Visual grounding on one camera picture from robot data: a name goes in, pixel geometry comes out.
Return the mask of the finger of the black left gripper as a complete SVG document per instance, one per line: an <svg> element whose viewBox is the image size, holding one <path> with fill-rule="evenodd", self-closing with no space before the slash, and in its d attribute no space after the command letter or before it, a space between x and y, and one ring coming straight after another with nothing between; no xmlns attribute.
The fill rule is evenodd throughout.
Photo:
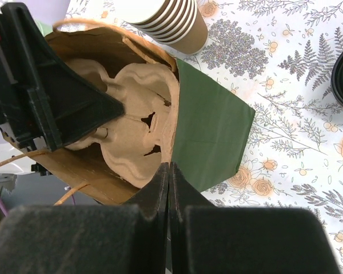
<svg viewBox="0 0 343 274"><path fill-rule="evenodd" d="M39 73L50 106L50 151L80 140L125 112L120 101L78 76L51 48L50 63Z"/></svg>

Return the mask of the single cardboard cup carrier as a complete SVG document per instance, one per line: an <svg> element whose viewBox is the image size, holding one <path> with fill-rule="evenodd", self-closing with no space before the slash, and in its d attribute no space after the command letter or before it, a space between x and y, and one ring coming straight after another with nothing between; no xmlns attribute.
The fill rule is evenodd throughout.
<svg viewBox="0 0 343 274"><path fill-rule="evenodd" d="M98 143L109 168L143 188L159 165L171 159L180 93L176 76L160 63L131 63L113 78L90 59L72 59L66 64L125 109L123 115L67 148L75 151Z"/></svg>

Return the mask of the green brown paper bag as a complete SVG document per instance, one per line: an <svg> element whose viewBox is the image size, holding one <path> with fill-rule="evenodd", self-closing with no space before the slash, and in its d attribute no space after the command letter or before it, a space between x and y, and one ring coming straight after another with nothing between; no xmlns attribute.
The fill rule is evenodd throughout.
<svg viewBox="0 0 343 274"><path fill-rule="evenodd" d="M176 162L198 191L236 174L255 112L190 64L123 28L93 22L43 36L1 31L15 79L4 139L103 204L121 204Z"/></svg>

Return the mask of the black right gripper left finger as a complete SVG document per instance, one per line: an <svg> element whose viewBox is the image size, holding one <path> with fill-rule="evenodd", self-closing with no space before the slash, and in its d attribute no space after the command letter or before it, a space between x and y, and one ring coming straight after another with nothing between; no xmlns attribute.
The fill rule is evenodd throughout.
<svg viewBox="0 0 343 274"><path fill-rule="evenodd" d="M123 205L27 206L0 228L0 273L164 273L169 165Z"/></svg>

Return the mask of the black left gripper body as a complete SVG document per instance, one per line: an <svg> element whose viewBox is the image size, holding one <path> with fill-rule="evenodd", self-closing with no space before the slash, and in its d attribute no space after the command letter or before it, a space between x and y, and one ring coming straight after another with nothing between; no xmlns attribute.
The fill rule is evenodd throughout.
<svg viewBox="0 0 343 274"><path fill-rule="evenodd" d="M39 68L50 47L22 2L0 11L0 129L20 149L50 149L50 106Z"/></svg>

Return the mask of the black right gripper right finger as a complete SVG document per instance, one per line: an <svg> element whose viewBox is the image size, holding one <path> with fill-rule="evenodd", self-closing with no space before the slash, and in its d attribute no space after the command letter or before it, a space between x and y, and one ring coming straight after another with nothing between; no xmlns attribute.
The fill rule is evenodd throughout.
<svg viewBox="0 0 343 274"><path fill-rule="evenodd" d="M216 207L169 171L173 273L339 273L322 225L301 208Z"/></svg>

